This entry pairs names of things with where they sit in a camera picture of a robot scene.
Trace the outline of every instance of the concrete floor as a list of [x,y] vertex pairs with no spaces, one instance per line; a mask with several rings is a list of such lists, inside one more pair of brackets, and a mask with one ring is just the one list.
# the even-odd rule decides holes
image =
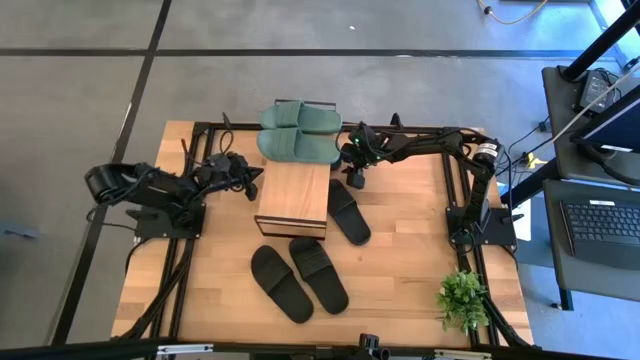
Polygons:
[[[492,3],[505,18],[533,7]],[[3,1],[0,47],[146,48],[160,5],[160,0]],[[505,27],[484,17],[469,0],[279,0],[269,5],[180,0],[169,12],[160,47],[581,50],[599,34],[584,4],[549,4],[529,21]],[[0,241],[0,278],[6,289],[0,298],[2,348],[47,341],[85,229],[84,215],[92,204],[82,176],[91,166],[108,161],[141,60],[0,57],[0,218],[41,232],[33,241]],[[397,111],[406,124],[479,126],[509,144],[547,115],[541,69],[568,62],[156,58],[125,161],[153,162],[166,120],[216,121],[225,111],[232,122],[257,121],[258,112],[274,98],[335,101],[347,121],[384,124]],[[533,135],[519,150],[544,138]],[[122,208],[109,216],[127,221]],[[70,341],[108,338],[130,246],[127,231],[103,230]],[[549,281],[553,279],[536,269],[523,274],[526,289],[544,283],[542,288],[549,290]],[[557,291],[547,296],[555,301]],[[621,311],[610,305],[615,301],[601,300],[597,311]],[[607,339],[603,344],[614,345],[611,352],[577,340],[563,341],[562,333],[571,328],[563,328],[562,322],[554,323],[554,338],[540,335],[550,329],[547,320],[562,314],[549,312],[545,321],[538,321],[531,312],[533,302],[535,298],[527,298],[534,337],[544,348],[630,354],[623,341],[629,328],[615,334],[617,341],[609,331],[600,333]]]

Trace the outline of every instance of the potted plant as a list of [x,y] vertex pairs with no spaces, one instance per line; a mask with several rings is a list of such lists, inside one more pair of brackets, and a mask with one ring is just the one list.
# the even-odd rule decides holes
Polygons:
[[482,305],[487,289],[478,281],[478,274],[460,271],[445,276],[441,285],[437,299],[444,313],[442,328],[445,331],[449,327],[457,327],[468,335],[469,330],[476,330],[478,325],[489,325]]

